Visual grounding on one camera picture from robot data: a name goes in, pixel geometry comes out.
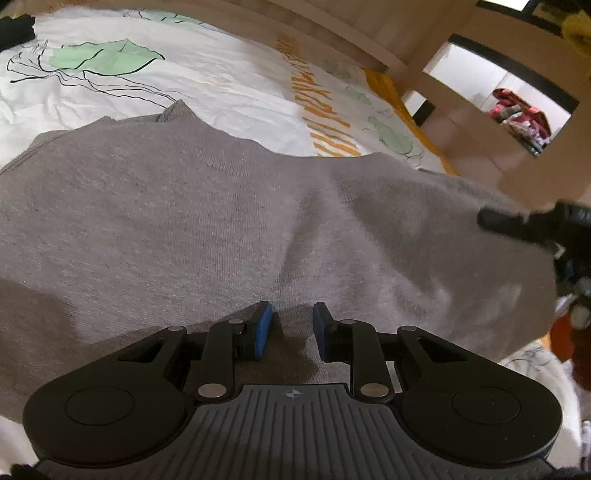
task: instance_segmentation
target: black robotic gripper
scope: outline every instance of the black robotic gripper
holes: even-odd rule
[[[320,358],[350,365],[348,388],[237,388],[235,362],[263,358],[273,317],[262,301],[250,319],[208,332],[168,327],[49,382],[24,410],[40,462],[13,475],[526,480],[551,472],[544,458],[561,425],[552,393],[416,327],[377,333],[335,321],[317,303]]]

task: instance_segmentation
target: circular pad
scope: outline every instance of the circular pad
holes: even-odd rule
[[[453,396],[452,405],[460,417],[482,425],[506,423],[520,410],[519,400],[512,393],[486,385],[460,390]]]
[[[106,466],[149,455],[179,431],[181,392],[151,365],[87,365],[37,390],[23,413],[40,458]]]
[[[418,443],[489,468],[550,450],[562,410],[546,387],[484,360],[433,365],[399,400],[401,420]]]
[[[68,416],[82,425],[109,425],[124,419],[134,398],[116,387],[90,387],[73,394],[66,403]]]

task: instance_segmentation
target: wooden bed frame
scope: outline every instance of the wooden bed frame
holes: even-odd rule
[[[138,0],[99,0],[134,8]],[[476,0],[139,0],[194,16],[272,47],[278,34],[392,77],[400,95],[414,90],[436,107],[426,132],[463,176],[499,189],[528,208],[559,198],[591,203],[591,59],[562,38],[477,5]],[[535,71],[579,102],[553,143],[533,157],[470,102],[423,70],[458,34]]]

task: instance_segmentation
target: white wall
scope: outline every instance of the white wall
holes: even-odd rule
[[[405,96],[404,99],[404,106],[407,108],[408,113],[414,115],[417,113],[417,110],[421,108],[421,105],[424,103],[426,98],[418,92],[411,92],[409,95]]]
[[[450,44],[446,54],[427,73],[473,105],[480,106],[507,71],[469,50]]]
[[[523,10],[527,5],[528,0],[488,0],[493,4],[505,5],[506,7],[515,8],[516,10]]]

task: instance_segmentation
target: green leaf print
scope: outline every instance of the green leaf print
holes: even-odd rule
[[[351,97],[354,100],[359,100],[360,102],[365,103],[366,105],[371,105],[371,101],[369,100],[367,95],[365,95],[363,92],[358,92],[353,87],[347,87],[345,89],[345,95]]]
[[[350,80],[352,78],[346,67],[342,67],[331,60],[324,61],[324,71],[341,80]]]
[[[129,39],[104,43],[55,48],[49,64],[55,69],[93,72],[115,76],[141,70],[154,60],[164,60],[160,53],[136,45]]]
[[[378,131],[380,142],[391,151],[401,155],[408,155],[413,151],[414,144],[406,135],[398,133],[374,116],[370,116],[368,122]]]

